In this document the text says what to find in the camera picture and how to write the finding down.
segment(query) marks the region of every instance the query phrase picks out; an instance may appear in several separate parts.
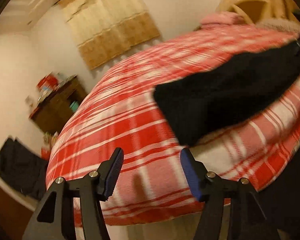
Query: pink blanket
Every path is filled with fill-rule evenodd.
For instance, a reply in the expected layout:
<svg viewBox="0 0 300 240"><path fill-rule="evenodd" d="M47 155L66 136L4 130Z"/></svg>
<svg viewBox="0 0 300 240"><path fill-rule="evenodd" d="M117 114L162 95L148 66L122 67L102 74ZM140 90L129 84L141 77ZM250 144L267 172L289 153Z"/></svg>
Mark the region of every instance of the pink blanket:
<svg viewBox="0 0 300 240"><path fill-rule="evenodd" d="M235 12L216 12L205 16L200 21L202 30L226 27L234 24L245 24L244 18Z"/></svg>
<svg viewBox="0 0 300 240"><path fill-rule="evenodd" d="M181 168L182 146L152 98L154 86L293 38L291 33L231 25L193 32L121 61L61 132L52 150L47 186L59 176L83 177L121 147L124 163L114 194L102 203L107 224L157 222L199 212L202 204L192 197ZM208 170L227 179L247 177L260 190L276 179L299 144L300 77L262 113L207 135L191 151ZM80 225L77 201L75 214Z"/></svg>

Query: dresser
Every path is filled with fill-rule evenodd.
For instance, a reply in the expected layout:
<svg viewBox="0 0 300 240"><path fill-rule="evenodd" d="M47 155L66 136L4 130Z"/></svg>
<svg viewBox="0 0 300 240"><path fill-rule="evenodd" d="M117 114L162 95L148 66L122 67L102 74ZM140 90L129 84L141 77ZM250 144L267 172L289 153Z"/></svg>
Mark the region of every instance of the dresser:
<svg viewBox="0 0 300 240"><path fill-rule="evenodd" d="M66 122L74 114L70 108L73 102L81 102L87 96L77 76L73 76L48 95L31 113L30 119L44 132L60 133Z"/></svg>

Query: pillow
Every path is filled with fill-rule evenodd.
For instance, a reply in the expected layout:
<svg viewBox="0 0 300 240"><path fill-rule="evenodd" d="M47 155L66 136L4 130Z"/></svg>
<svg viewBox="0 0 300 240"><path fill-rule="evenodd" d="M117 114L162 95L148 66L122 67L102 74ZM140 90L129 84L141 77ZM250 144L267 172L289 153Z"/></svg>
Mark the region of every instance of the pillow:
<svg viewBox="0 0 300 240"><path fill-rule="evenodd" d="M226 27L226 26L229 26L229 24L210 23L210 24L200 25L200 30L211 30L211 29L214 29L214 28L220 28L220 27Z"/></svg>
<svg viewBox="0 0 300 240"><path fill-rule="evenodd" d="M200 21L201 25L205 24L245 24L244 18L235 12L217 12L204 17Z"/></svg>

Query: wall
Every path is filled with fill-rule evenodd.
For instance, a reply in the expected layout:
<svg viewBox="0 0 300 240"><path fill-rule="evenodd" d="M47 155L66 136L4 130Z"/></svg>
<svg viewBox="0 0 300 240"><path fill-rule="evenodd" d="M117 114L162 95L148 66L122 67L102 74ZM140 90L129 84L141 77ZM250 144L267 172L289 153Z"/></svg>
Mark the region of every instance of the wall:
<svg viewBox="0 0 300 240"><path fill-rule="evenodd" d="M163 40L190 32L200 19L214 12L220 0L143 0Z"/></svg>
<svg viewBox="0 0 300 240"><path fill-rule="evenodd" d="M27 33L0 35L0 148L11 135L33 152L40 153L42 132L29 121L29 109L25 103L28 95L37 97L36 84L45 76L39 67ZM0 186L19 202L33 209L29 198L17 194L0 179Z"/></svg>
<svg viewBox="0 0 300 240"><path fill-rule="evenodd" d="M39 61L51 71L67 76L77 74L90 91L111 66L130 55L146 49L162 40L175 38L190 32L202 17L213 12L220 0L143 0L159 28L162 37L133 47L127 53L90 71L76 48L71 31L66 25L61 8L56 5L30 30L31 41L39 55Z"/></svg>
<svg viewBox="0 0 300 240"><path fill-rule="evenodd" d="M87 92L92 90L111 66L160 42L160 40L154 39L134 46L125 54L90 71L77 50L60 6L51 7L31 29L30 33L33 47L39 55L39 62L56 73L62 72L66 76L77 74Z"/></svg>

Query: clamp jaw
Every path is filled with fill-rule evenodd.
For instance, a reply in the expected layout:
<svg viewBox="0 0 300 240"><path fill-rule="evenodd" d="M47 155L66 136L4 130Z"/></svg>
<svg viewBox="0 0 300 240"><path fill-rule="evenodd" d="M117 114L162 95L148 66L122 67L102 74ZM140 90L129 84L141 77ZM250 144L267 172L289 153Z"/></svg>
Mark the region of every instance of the clamp jaw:
<svg viewBox="0 0 300 240"><path fill-rule="evenodd" d="M23 240L76 240L73 198L80 198L85 240L110 240L100 201L112 195L123 164L116 148L107 161L81 179L57 178L32 215Z"/></svg>
<svg viewBox="0 0 300 240"><path fill-rule="evenodd" d="M181 151L180 159L192 195L205 202L193 240L219 239L225 198L231 199L228 240L280 240L277 230L268 224L248 179L232 181L207 171L188 148Z"/></svg>

